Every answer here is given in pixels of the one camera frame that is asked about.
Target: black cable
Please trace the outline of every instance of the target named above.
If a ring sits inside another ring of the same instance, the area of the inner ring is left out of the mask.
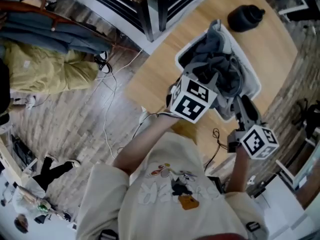
[[[135,130],[133,136],[132,136],[132,140],[134,139],[134,137],[136,136],[138,130],[140,129],[140,127],[142,126],[142,124],[144,123],[144,121],[146,119],[148,119],[149,117],[153,116],[153,115],[156,115],[158,117],[158,114],[157,113],[152,113],[152,114],[149,114],[145,119],[143,119],[142,123],[139,124],[138,128]]]
[[[212,158],[211,158],[207,163],[205,163],[204,172],[206,172],[209,164],[210,164],[210,163],[212,162],[212,160],[216,157],[216,155],[217,155],[220,147],[223,148],[223,149],[225,149],[225,150],[228,149],[227,145],[222,144],[222,143],[220,142],[220,140],[219,140],[219,138],[220,138],[220,132],[219,132],[219,129],[218,129],[218,128],[214,128],[214,129],[213,129],[213,131],[212,131],[212,137],[214,137],[214,138],[216,139],[216,142],[218,143],[218,147],[217,147],[214,155],[212,156]]]
[[[97,55],[94,57],[94,62],[98,64],[100,71],[102,71],[104,66],[106,66],[108,69],[108,72],[104,72],[104,73],[109,74],[112,71],[112,67],[108,63],[108,54],[106,52],[104,52],[104,54],[105,54],[105,59],[102,58],[100,55]]]

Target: person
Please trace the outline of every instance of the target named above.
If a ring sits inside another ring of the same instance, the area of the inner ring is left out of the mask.
[[[12,205],[18,213],[14,220],[14,225],[24,234],[28,233],[28,219],[34,220],[45,214],[56,214],[63,217],[61,212],[50,209],[51,205],[44,197],[54,179],[58,179],[72,168],[79,167],[80,163],[77,160],[70,159],[64,164],[50,169],[53,162],[57,162],[57,159],[46,153],[41,173],[31,177],[24,187],[18,186],[13,194]]]
[[[9,184],[9,182],[6,182],[4,184],[5,189],[2,192],[2,200],[0,201],[0,204],[5,207],[7,204],[10,204],[12,202],[12,198],[14,196],[14,193],[17,188],[17,183],[13,183],[13,185]]]
[[[0,11],[1,33],[10,30],[8,27],[12,24],[10,13]],[[107,55],[108,50],[94,55],[81,51],[81,48],[77,50],[77,47],[73,46],[74,49],[70,48],[63,53],[54,47],[49,49],[41,44],[30,44],[27,40],[37,40],[37,38],[26,37],[26,43],[21,40],[12,40],[9,37],[0,38],[0,79],[2,79],[1,83],[6,84],[1,89],[47,95],[88,89],[93,86],[99,71],[108,73],[111,70],[107,63],[108,57],[102,59],[102,54]],[[109,47],[109,43],[106,43],[104,39],[98,39],[98,41],[103,43],[100,49]],[[47,44],[49,41],[42,40],[41,43]]]
[[[24,100],[26,100],[24,104],[14,104],[15,99],[11,98],[8,108],[3,113],[0,113],[0,117],[9,114],[10,112],[18,113],[25,109],[31,110],[36,104],[36,96],[34,95],[27,95]]]
[[[286,20],[300,22],[300,21],[318,21],[320,20],[320,0],[305,0],[307,8],[288,12],[283,16]]]
[[[25,109],[31,110],[36,104],[36,96],[34,95],[27,95],[24,100],[26,100],[24,104],[14,104],[15,99],[10,98],[8,107],[4,108],[3,112],[0,112],[0,134],[8,132],[13,127],[10,121],[10,112],[18,113]]]
[[[220,194],[205,175],[195,143],[168,131],[179,119],[144,118],[112,165],[93,166],[77,240],[268,238],[264,216],[245,192],[250,159],[242,146],[226,194]]]

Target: wooden floor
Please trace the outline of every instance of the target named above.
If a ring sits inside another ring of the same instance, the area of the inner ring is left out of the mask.
[[[74,0],[58,0],[56,12],[79,22],[86,22],[97,30],[114,38],[116,29],[108,22]],[[140,51],[130,39],[118,35],[120,44]],[[117,70],[127,65],[137,52],[116,48],[110,60],[117,82],[114,101],[106,115],[106,133],[113,153],[117,153],[132,138],[137,127],[141,108],[124,96],[124,87],[136,70],[148,58],[142,52],[132,64],[119,73]],[[98,78],[105,77],[100,72]],[[59,209],[76,212],[81,203],[91,167],[97,161],[106,162],[111,153],[104,134],[105,113],[114,96],[115,80],[112,77],[96,80],[91,88],[73,90],[60,94],[38,95],[42,105],[12,114],[15,122],[14,133],[19,136],[39,159],[38,173],[46,151],[57,157],[60,163],[74,158],[82,163],[77,169],[55,180],[50,185],[47,196]],[[14,98],[24,97],[14,94]]]
[[[275,0],[267,0],[277,9]],[[74,0],[58,0],[56,12],[97,26],[99,31],[113,37],[115,28]],[[320,38],[314,36],[311,28],[304,29],[310,22],[288,23],[288,28],[298,49],[299,56],[289,77],[274,99],[269,110],[263,115],[277,134],[281,148],[270,160],[253,161],[250,174],[256,175],[256,185],[248,189],[250,193],[258,191],[257,185],[266,181],[277,171],[275,159],[285,162],[294,154],[303,141],[303,132],[297,132],[291,125],[292,118],[297,114],[293,109],[297,99],[308,98],[311,101],[320,99],[320,70],[319,47]],[[316,29],[320,32],[319,23]],[[121,44],[136,49],[132,41],[123,36]],[[136,52],[117,48],[110,64],[114,72],[129,63]],[[117,89],[114,102],[106,116],[106,132],[112,148],[116,153],[131,139],[137,126],[141,108],[124,96],[124,87],[135,72],[148,58],[144,52],[127,68],[115,73]],[[14,132],[38,157],[38,172],[44,159],[45,152],[50,152],[63,163],[68,158],[75,158],[82,162],[78,169],[66,173],[55,180],[48,189],[47,195],[53,204],[60,209],[76,213],[83,197],[91,167],[99,160],[108,161],[111,157],[104,134],[104,116],[113,97],[115,81],[112,77],[96,80],[90,89],[69,91],[60,94],[39,96],[40,106],[21,114],[13,115],[16,122]],[[225,163],[214,170],[214,174],[227,179],[232,168],[233,159],[230,157]]]

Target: white cable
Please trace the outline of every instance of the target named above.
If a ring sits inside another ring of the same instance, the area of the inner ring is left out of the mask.
[[[107,132],[106,132],[107,113],[108,113],[108,111],[109,111],[109,109],[110,109],[110,107],[111,107],[112,103],[114,102],[114,99],[115,99],[115,96],[116,96],[116,90],[117,90],[117,80],[116,80],[116,78],[115,78],[114,74],[112,73],[112,71],[111,71],[111,74],[112,74],[112,76],[111,76],[111,77],[113,77],[113,79],[114,79],[114,81],[115,81],[115,88],[114,88],[114,91],[113,91],[113,97],[112,97],[112,100],[111,100],[111,102],[110,102],[110,104],[109,104],[108,109],[106,110],[106,112],[105,112],[105,114],[104,114],[104,125],[103,125],[103,131],[104,131],[104,135],[105,135],[105,141],[106,141],[106,144],[107,144],[107,145],[108,145],[108,147],[109,147],[109,150],[110,150],[111,156],[113,157],[113,159],[116,159],[116,158],[114,157],[114,155],[112,154],[112,149],[111,149],[111,146],[109,145],[109,142],[108,142],[108,136],[107,136]]]
[[[141,49],[139,52],[138,52],[138,54],[127,64],[127,65],[125,65],[125,66],[123,66],[122,68],[120,68],[119,70],[117,70],[114,74],[112,74],[111,76],[107,76],[107,77],[102,77],[102,78],[96,78],[95,80],[101,80],[101,79],[106,79],[106,78],[115,78],[114,77],[114,75],[116,74],[116,73],[118,73],[120,70],[123,70],[124,68],[126,68],[126,67],[128,67],[139,55],[140,55],[140,53],[142,53],[142,51],[143,51],[144,49]]]

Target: cartoon print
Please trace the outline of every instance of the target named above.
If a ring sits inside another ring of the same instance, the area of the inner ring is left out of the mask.
[[[177,180],[171,180],[171,187],[173,190],[173,196],[182,196],[182,194],[193,194],[190,190],[188,190],[186,184],[182,183],[179,178]]]
[[[184,210],[194,209],[199,206],[200,203],[192,197],[193,192],[187,188],[188,181],[196,181],[196,175],[184,170],[176,172],[170,168],[169,163],[159,165],[157,170],[152,171],[150,175],[146,177],[155,177],[157,175],[160,175],[162,178],[170,178],[171,188],[173,190],[172,195],[178,196],[178,201]]]
[[[180,204],[184,210],[191,210],[199,206],[199,202],[192,195],[180,195],[178,197]]]
[[[180,170],[179,172],[176,172],[172,168],[170,168],[169,163],[161,164],[158,166],[158,168],[159,168],[158,170],[154,170],[151,172],[150,177],[154,177],[160,174],[162,178],[167,178],[172,176],[174,179],[176,179],[178,176],[178,178],[180,178],[180,181],[185,184],[187,184],[187,181],[190,181],[190,182],[196,181],[197,176],[192,174],[192,172],[188,170],[187,171]]]

